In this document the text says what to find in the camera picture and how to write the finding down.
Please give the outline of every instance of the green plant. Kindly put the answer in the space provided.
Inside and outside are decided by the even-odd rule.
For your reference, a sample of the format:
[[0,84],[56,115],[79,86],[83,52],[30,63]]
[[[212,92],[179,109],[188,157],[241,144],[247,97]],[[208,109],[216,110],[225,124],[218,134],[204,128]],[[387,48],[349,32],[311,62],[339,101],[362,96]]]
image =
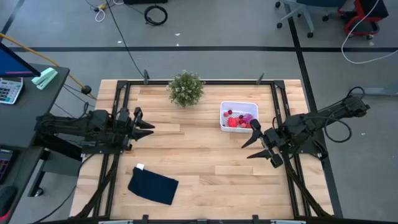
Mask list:
[[193,72],[182,71],[182,74],[174,76],[174,80],[169,82],[170,100],[182,107],[192,106],[199,102],[203,94],[203,84],[200,78]]

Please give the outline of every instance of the orange cable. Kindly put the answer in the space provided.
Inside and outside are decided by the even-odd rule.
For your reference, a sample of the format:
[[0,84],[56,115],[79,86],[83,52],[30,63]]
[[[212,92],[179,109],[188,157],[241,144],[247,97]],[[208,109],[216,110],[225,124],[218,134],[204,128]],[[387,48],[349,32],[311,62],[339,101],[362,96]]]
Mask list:
[[[4,34],[2,34],[2,33],[0,33],[0,37],[3,37],[3,38],[5,38],[5,39],[11,41],[12,43],[14,43],[14,44],[16,44],[16,45],[22,47],[23,49],[25,49],[25,50],[27,50],[27,51],[29,51],[29,52],[32,52],[33,54],[36,54],[36,55],[38,55],[38,56],[40,56],[40,57],[42,57],[42,58],[48,60],[49,62],[53,63],[53,64],[54,64],[55,66],[57,66],[57,67],[60,66],[57,62],[54,62],[51,58],[48,58],[47,56],[42,55],[41,53],[38,53],[37,51],[32,50],[32,49],[26,47],[25,45],[19,43],[18,41],[14,40],[14,39],[11,38],[11,37],[8,37],[8,36],[6,36],[6,35],[4,35]],[[77,83],[77,85],[80,85],[83,89],[85,88],[78,80],[76,80],[76,78],[75,78],[72,74],[69,73],[69,77],[70,77],[73,81],[75,81],[75,83]],[[95,98],[95,96],[93,96],[91,93],[90,93],[89,97],[92,98],[92,99],[94,99],[94,100],[97,100],[97,99]]]

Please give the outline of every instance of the navy towel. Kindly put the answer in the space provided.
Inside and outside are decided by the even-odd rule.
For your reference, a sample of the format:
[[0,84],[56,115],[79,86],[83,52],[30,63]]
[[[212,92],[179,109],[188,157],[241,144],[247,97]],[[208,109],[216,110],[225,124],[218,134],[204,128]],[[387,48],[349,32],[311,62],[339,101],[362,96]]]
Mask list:
[[135,167],[127,188],[140,197],[171,205],[177,186],[178,181],[174,179]]

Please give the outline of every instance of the calculator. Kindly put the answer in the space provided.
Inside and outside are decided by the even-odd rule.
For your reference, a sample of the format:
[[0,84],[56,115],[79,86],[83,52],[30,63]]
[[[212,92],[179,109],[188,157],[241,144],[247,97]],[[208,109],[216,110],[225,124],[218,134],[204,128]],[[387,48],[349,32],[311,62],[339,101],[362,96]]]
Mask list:
[[6,178],[6,174],[10,169],[12,159],[14,158],[14,151],[8,149],[0,149],[0,184]]
[[23,78],[0,78],[0,103],[13,105],[23,87]]

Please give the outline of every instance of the red fruit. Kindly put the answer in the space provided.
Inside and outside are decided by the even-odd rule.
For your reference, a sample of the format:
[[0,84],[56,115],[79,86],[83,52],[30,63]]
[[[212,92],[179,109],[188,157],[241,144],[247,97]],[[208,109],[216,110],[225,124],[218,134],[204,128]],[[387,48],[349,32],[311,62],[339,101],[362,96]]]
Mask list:
[[234,118],[228,118],[228,126],[231,128],[236,128],[238,126],[238,123]]

